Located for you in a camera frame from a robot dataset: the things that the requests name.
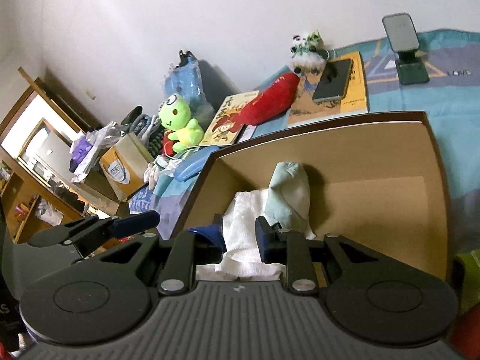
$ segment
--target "open box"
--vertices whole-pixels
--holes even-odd
[[[448,194],[423,112],[383,112],[272,133],[210,155],[173,236],[212,223],[238,191],[267,188],[276,164],[303,164],[310,227],[448,276]]]

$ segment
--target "white towel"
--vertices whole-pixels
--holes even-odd
[[[275,221],[265,215],[268,189],[237,192],[223,216],[223,237],[227,252],[220,264],[198,265],[198,280],[243,281],[278,280],[285,271],[282,264],[264,264],[255,238],[255,219],[265,216],[270,225]],[[315,238],[310,226],[308,239]]]

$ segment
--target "comic book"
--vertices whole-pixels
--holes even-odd
[[[358,51],[349,52],[330,61],[340,59],[351,59],[353,62],[345,97],[342,100],[314,103],[312,98],[321,74],[307,73],[303,75],[286,122],[288,127],[368,112],[365,76],[360,53]]]
[[[227,96],[208,126],[199,146],[228,146],[235,143],[243,127],[243,123],[239,121],[240,111],[259,93],[260,91],[253,91]]]

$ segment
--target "frog plush toy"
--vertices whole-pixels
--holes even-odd
[[[191,118],[190,106],[179,94],[171,95],[158,112],[162,126],[173,130],[167,137],[178,140],[173,151],[179,153],[187,147],[197,146],[203,139],[203,130],[195,118]]]

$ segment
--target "ribbed gray surface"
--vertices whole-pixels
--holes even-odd
[[[444,342],[386,349],[337,328],[313,298],[285,292],[279,282],[201,282],[168,297],[128,336],[89,348],[39,344],[22,360],[397,360],[461,359]]]

